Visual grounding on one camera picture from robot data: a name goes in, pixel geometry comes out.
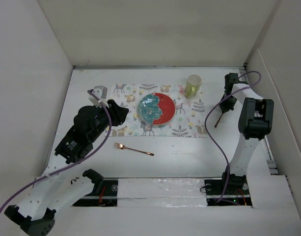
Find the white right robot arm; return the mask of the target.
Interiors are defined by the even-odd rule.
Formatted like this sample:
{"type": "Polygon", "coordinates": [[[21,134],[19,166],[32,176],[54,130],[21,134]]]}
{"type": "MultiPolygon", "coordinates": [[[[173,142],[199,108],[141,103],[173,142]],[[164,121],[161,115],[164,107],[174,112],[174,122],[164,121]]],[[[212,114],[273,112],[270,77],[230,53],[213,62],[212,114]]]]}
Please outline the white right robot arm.
{"type": "Polygon", "coordinates": [[[220,181],[221,190],[230,194],[245,184],[253,153],[272,130],[274,101],[259,96],[251,85],[240,80],[237,73],[229,73],[224,79],[224,95],[219,105],[222,113],[234,110],[236,102],[242,104],[238,121],[238,145],[220,181]]]}

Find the copper fork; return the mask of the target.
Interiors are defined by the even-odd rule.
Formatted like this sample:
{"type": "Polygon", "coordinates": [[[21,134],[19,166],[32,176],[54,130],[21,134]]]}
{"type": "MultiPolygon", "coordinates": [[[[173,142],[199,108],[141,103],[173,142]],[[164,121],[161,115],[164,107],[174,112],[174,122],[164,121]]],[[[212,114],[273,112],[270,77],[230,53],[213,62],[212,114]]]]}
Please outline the copper fork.
{"type": "Polygon", "coordinates": [[[126,147],[125,145],[120,144],[120,143],[114,143],[114,147],[116,147],[116,148],[118,148],[118,149],[122,149],[122,150],[127,149],[127,150],[131,150],[131,151],[143,153],[143,154],[146,154],[146,155],[149,155],[149,156],[154,156],[153,153],[146,152],[146,151],[142,151],[142,150],[133,149],[133,148],[130,148],[130,147],[126,147]]]}

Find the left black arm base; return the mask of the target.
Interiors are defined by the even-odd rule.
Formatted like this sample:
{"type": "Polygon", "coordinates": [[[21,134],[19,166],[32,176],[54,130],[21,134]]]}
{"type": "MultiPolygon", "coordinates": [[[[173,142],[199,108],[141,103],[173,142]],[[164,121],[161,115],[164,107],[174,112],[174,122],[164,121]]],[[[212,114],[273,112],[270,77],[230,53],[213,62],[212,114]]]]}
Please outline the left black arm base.
{"type": "Polygon", "coordinates": [[[89,177],[94,184],[93,190],[77,200],[74,207],[116,207],[118,193],[118,179],[104,178],[102,175],[89,169],[82,175],[89,177]]]}

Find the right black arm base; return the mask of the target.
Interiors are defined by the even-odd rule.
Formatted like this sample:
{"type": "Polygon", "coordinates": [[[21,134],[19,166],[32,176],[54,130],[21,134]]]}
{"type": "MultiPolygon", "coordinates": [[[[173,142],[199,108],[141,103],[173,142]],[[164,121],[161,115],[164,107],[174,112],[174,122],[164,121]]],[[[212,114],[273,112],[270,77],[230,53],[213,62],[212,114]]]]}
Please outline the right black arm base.
{"type": "Polygon", "coordinates": [[[252,206],[247,180],[240,186],[228,184],[222,199],[224,181],[219,178],[205,179],[200,192],[206,195],[208,207],[215,206],[252,206]]]}

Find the copper spoon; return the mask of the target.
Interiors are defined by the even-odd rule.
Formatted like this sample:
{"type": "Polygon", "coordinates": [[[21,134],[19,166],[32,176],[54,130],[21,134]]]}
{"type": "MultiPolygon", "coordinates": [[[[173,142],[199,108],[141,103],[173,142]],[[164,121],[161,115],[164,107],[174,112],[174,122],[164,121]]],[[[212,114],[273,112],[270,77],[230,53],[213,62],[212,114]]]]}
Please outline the copper spoon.
{"type": "Polygon", "coordinates": [[[219,122],[220,122],[220,120],[221,120],[221,118],[222,118],[223,115],[224,115],[224,113],[222,112],[221,115],[220,115],[220,117],[218,118],[217,122],[215,123],[214,128],[218,127],[219,122]]]}

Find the patterned animal print cloth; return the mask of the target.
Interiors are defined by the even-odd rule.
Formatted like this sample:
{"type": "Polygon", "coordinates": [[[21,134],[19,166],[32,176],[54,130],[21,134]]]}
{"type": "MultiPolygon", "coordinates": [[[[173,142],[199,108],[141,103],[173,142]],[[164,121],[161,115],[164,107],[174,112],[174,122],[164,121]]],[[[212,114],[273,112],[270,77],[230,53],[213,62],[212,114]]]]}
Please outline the patterned animal print cloth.
{"type": "Polygon", "coordinates": [[[171,136],[205,138],[204,128],[205,106],[202,92],[188,99],[184,95],[182,85],[156,84],[114,84],[110,90],[110,99],[118,105],[129,109],[123,125],[111,131],[112,136],[171,136]],[[137,114],[139,101],[150,93],[168,95],[176,105],[176,113],[171,122],[166,125],[149,125],[143,122],[137,114]]]}

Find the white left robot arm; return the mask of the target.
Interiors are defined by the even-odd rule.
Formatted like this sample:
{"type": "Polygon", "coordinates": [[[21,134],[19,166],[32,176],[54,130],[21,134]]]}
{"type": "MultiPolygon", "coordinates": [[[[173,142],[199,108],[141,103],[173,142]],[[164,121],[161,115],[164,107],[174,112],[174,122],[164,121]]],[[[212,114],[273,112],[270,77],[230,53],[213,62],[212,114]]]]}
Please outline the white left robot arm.
{"type": "Polygon", "coordinates": [[[28,236],[46,236],[62,208],[70,207],[87,194],[99,194],[104,178],[93,169],[84,171],[66,192],[61,195],[56,195],[56,192],[76,165],[101,148],[93,147],[99,136],[105,130],[111,131],[113,126],[122,125],[128,113],[129,109],[120,107],[112,99],[80,108],[72,127],[55,148],[43,175],[28,184],[31,192],[24,200],[17,205],[8,205],[5,216],[19,225],[28,236]]]}

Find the yellow translucent mug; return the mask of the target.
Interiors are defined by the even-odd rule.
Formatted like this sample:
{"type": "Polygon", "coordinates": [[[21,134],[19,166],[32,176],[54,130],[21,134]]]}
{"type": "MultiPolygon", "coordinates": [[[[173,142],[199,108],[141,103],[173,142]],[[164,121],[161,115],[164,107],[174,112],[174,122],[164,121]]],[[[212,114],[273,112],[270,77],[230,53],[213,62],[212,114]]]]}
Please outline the yellow translucent mug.
{"type": "Polygon", "coordinates": [[[190,98],[196,96],[202,84],[202,79],[197,74],[192,74],[187,78],[185,87],[185,97],[190,98]]]}

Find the red and teal plate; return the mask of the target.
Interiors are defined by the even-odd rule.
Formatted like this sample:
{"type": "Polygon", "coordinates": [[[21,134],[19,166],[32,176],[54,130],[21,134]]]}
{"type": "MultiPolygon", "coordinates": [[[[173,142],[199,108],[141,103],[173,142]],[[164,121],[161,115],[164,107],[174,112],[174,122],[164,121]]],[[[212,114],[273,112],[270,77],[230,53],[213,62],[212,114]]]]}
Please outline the red and teal plate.
{"type": "Polygon", "coordinates": [[[138,116],[149,125],[166,125],[172,121],[175,113],[174,101],[163,93],[150,93],[144,96],[137,105],[138,116]]]}

